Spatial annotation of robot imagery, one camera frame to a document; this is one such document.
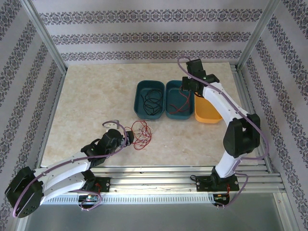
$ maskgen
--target cable bundle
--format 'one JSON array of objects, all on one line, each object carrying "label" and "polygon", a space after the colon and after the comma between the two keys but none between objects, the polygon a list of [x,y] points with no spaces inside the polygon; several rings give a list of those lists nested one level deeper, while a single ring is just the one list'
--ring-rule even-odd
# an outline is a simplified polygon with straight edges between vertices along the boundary
[{"label": "cable bundle", "polygon": [[163,109],[164,94],[161,90],[151,89],[142,97],[143,109],[149,116],[154,116],[160,113]]},{"label": "cable bundle", "polygon": [[141,150],[150,143],[153,129],[144,120],[137,120],[131,127],[125,128],[129,128],[134,133],[136,140],[133,144],[136,150]]},{"label": "cable bundle", "polygon": [[[186,96],[185,94],[183,94],[183,93],[181,92],[181,88],[182,88],[182,86],[180,86],[180,88],[179,88],[179,93],[180,93],[182,96],[184,96],[187,100],[186,100],[186,102],[183,104],[183,106],[180,107],[179,109],[178,109],[175,105],[169,104],[171,107],[174,107],[175,110],[176,110],[175,112],[170,112],[170,114],[176,114],[176,113],[178,113],[178,112],[186,112],[186,111],[188,111],[189,108],[190,108],[189,98],[190,98],[190,96],[191,96],[191,92],[189,91],[188,96]],[[182,108],[183,108],[185,105],[188,105],[187,109],[182,110]]]}]

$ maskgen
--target striped wall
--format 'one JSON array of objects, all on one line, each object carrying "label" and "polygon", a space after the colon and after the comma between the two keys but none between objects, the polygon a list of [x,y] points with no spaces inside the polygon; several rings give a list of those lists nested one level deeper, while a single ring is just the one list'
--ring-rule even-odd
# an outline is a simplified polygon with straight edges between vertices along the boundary
[{"label": "striped wall", "polygon": [[283,0],[243,69],[301,230],[308,230],[308,8]]},{"label": "striped wall", "polygon": [[33,0],[70,64],[236,63],[267,0]]},{"label": "striped wall", "polygon": [[4,196],[18,170],[33,168],[61,72],[18,0],[0,0],[0,231],[13,218]]}]

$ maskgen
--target robotic arm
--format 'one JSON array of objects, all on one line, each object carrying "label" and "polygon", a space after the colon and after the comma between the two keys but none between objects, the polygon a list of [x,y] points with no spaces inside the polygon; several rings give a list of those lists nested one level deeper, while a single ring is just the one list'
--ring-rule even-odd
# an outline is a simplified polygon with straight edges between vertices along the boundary
[{"label": "robotic arm", "polygon": [[[211,84],[211,87],[196,79],[183,77],[182,89],[193,91],[210,101],[227,125],[223,139],[225,152],[220,162],[213,167],[210,181],[207,181],[208,192],[224,191],[227,185],[232,186],[237,181],[234,171],[240,159],[260,144],[260,134],[244,117],[258,128],[260,119],[257,114],[250,115],[239,107],[225,92],[215,75],[206,75],[200,59],[189,61],[186,65],[189,74]],[[96,191],[98,179],[90,169],[102,164],[117,148],[133,143],[133,133],[125,132],[127,139],[118,130],[109,129],[101,139],[94,140],[66,160],[33,171],[29,167],[21,169],[5,191],[14,207],[14,215],[26,217],[43,202],[69,191]]]},{"label": "robotic arm", "polygon": [[207,75],[200,59],[186,63],[188,73],[205,81],[210,86],[189,77],[182,78],[182,89],[190,90],[199,97],[208,100],[222,116],[227,125],[227,131],[223,139],[225,152],[220,162],[213,167],[211,174],[211,190],[226,188],[234,184],[235,168],[240,159],[245,157],[260,145],[260,134],[243,117],[247,117],[260,128],[260,118],[257,114],[248,114],[241,108],[223,89],[219,79],[213,75]]},{"label": "robotic arm", "polygon": [[[101,139],[94,140],[91,144],[84,146],[80,152],[63,161],[33,171],[29,167],[21,169],[5,191],[12,207],[18,204],[16,215],[19,218],[26,217],[43,202],[69,191],[81,189],[95,192],[98,178],[90,169],[102,164],[107,156],[114,153],[118,147],[126,147],[133,143],[132,131],[125,132],[126,143],[118,130],[109,129]],[[39,180],[30,184],[41,174],[42,177]]]}]

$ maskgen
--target white arm segment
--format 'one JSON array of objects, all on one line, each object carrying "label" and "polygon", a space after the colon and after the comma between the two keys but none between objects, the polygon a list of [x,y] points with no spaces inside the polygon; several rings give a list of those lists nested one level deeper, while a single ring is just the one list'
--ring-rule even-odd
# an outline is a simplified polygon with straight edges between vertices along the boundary
[{"label": "white arm segment", "polygon": [[[50,165],[48,167],[43,167],[43,168],[37,168],[35,169],[35,173],[34,173],[34,176],[37,177],[39,174],[41,174],[42,172],[46,171],[48,168],[52,168],[53,166],[56,166],[60,163],[63,163],[63,162],[66,162],[68,160],[73,160],[73,159],[76,159],[76,158],[80,158],[80,157],[86,157],[87,155],[85,153],[82,153],[82,152],[78,152],[76,154],[74,154],[73,156],[65,159],[65,160],[62,160],[60,162],[57,162],[53,165]],[[70,164],[67,164],[67,165],[64,165],[64,166],[61,166],[61,167],[58,167],[56,168],[55,170],[47,173],[45,176],[41,177],[39,179],[39,181],[42,181],[43,182],[43,193],[45,194],[46,191],[52,187],[53,185],[63,181],[64,179],[74,175],[74,174],[77,174],[77,173],[80,173],[80,172],[84,172],[86,170],[88,170],[90,168],[90,164],[91,162],[87,159],[85,160],[79,160],[79,161],[75,161],[73,163],[70,163]]]},{"label": "white arm segment", "polygon": [[[221,83],[211,83],[214,87],[220,89],[222,92],[226,94],[226,96],[230,99],[230,101],[241,111],[245,116],[248,114],[243,108],[241,108],[237,103],[230,97],[230,95],[223,89]],[[228,126],[229,122],[234,118],[240,119],[242,118],[238,113],[235,112],[235,109],[231,107],[228,101],[219,94],[216,90],[213,90],[209,87],[204,87],[203,89],[203,97],[208,100],[215,109],[219,112],[226,125]]]},{"label": "white arm segment", "polygon": [[[215,82],[211,83],[211,85],[223,91],[226,96],[232,101],[232,103],[237,107],[237,109],[241,111],[245,116],[248,114],[247,111],[237,105],[237,103],[227,94],[227,92],[223,89],[221,83]],[[236,113],[235,109],[231,107],[227,100],[216,90],[213,90],[209,87],[204,87],[203,97],[215,107],[215,109],[219,112],[227,126],[234,118],[242,118],[238,113]],[[233,167],[235,166],[237,161],[245,155],[247,154],[243,154],[237,158],[234,158],[225,151],[220,162],[215,167],[216,172],[221,178],[232,176],[234,174],[234,171],[232,170]]]},{"label": "white arm segment", "polygon": [[40,201],[40,204],[63,193],[81,189],[84,186],[85,182],[86,181],[84,180],[84,176],[82,173],[72,175],[46,190],[44,192],[44,196]]}]

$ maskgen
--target red wire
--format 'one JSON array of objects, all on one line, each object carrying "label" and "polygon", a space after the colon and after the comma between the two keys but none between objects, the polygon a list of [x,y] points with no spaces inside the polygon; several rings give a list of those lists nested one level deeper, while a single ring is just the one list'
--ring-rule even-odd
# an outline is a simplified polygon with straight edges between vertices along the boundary
[{"label": "red wire", "polygon": [[229,195],[229,193],[230,193],[230,185],[229,184],[227,184],[227,197],[229,197],[230,195]]},{"label": "red wire", "polygon": [[96,183],[95,186],[98,186],[98,193],[100,193],[102,189],[101,185],[99,183]]},{"label": "red wire", "polygon": [[[182,86],[180,86],[180,88],[179,88],[179,93],[180,93],[182,96],[184,96],[187,100],[186,100],[186,102],[183,104],[183,106],[180,107],[179,109],[178,109],[175,105],[169,104],[170,106],[172,106],[172,107],[174,107],[174,108],[176,109],[175,112],[170,112],[170,114],[176,114],[176,113],[178,113],[178,112],[186,112],[187,110],[189,110],[189,107],[190,107],[189,98],[190,98],[190,96],[191,96],[191,92],[189,91],[189,94],[188,94],[188,97],[187,97],[186,95],[184,95],[184,94],[180,91],[181,87],[182,87]],[[185,110],[181,110],[186,104],[188,104],[188,108],[185,109]]]},{"label": "red wire", "polygon": [[[141,123],[141,125],[142,125],[142,128],[140,128],[140,132],[146,132],[146,133],[149,134],[149,137],[150,137],[149,140],[145,141],[145,140],[141,140],[137,137],[137,135],[135,134],[135,132],[133,130],[133,127],[137,122]],[[150,143],[150,141],[152,139],[152,131],[151,131],[150,127],[148,126],[148,124],[144,120],[137,120],[132,124],[131,127],[126,127],[126,128],[129,128],[135,136],[136,141],[133,144],[134,144],[134,148],[136,150],[141,150],[141,149],[145,148],[145,146],[147,146]]]}]

